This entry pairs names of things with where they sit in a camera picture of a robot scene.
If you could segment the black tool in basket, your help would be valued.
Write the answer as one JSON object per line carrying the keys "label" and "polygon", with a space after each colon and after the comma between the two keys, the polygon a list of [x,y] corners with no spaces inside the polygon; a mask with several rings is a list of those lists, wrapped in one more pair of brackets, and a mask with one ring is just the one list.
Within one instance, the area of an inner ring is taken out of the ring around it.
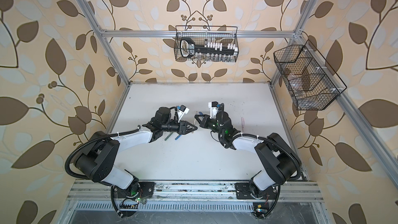
{"label": "black tool in basket", "polygon": [[208,40],[204,41],[201,45],[199,41],[194,41],[189,37],[183,37],[178,42],[177,50],[181,53],[184,58],[192,58],[196,56],[209,55],[221,56],[221,57],[237,57],[239,49],[235,44],[223,44],[217,42],[211,42]]}

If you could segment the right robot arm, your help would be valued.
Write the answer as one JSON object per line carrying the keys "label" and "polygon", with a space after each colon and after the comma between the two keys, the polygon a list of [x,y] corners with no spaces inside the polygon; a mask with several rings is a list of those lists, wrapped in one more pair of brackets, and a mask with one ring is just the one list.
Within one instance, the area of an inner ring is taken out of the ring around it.
{"label": "right robot arm", "polygon": [[196,114],[195,119],[203,129],[217,134],[217,141],[225,149],[242,150],[258,157],[262,169],[248,183],[248,192],[254,199],[266,196],[268,190],[302,177],[302,162],[293,149],[277,133],[259,136],[244,133],[232,124],[224,104],[211,102],[210,114]]}

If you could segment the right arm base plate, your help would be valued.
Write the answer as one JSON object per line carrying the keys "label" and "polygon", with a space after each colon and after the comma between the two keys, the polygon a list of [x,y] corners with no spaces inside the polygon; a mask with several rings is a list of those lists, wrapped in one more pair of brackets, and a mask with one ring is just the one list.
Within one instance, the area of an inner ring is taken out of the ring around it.
{"label": "right arm base plate", "polygon": [[269,186],[260,190],[254,183],[235,183],[236,198],[239,200],[275,200],[278,187]]}

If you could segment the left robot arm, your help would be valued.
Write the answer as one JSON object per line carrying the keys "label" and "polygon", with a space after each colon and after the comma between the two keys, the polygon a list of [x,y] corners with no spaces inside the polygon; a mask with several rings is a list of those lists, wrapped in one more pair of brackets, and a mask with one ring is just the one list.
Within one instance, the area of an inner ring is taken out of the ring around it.
{"label": "left robot arm", "polygon": [[119,153],[132,147],[148,144],[161,138],[163,132],[186,135],[198,128],[185,120],[185,106],[161,107],[154,117],[143,126],[126,132],[103,134],[76,148],[66,159],[65,172],[77,179],[89,179],[107,186],[127,189],[135,183],[133,174],[115,166]]}

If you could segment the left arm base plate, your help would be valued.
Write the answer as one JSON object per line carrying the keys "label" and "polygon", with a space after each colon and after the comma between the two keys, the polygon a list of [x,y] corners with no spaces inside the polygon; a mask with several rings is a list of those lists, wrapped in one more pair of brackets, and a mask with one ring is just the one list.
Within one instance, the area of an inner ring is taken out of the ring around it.
{"label": "left arm base plate", "polygon": [[155,182],[153,181],[139,181],[133,183],[127,189],[120,189],[116,187],[116,196],[119,199],[147,199],[153,196],[155,190]]}

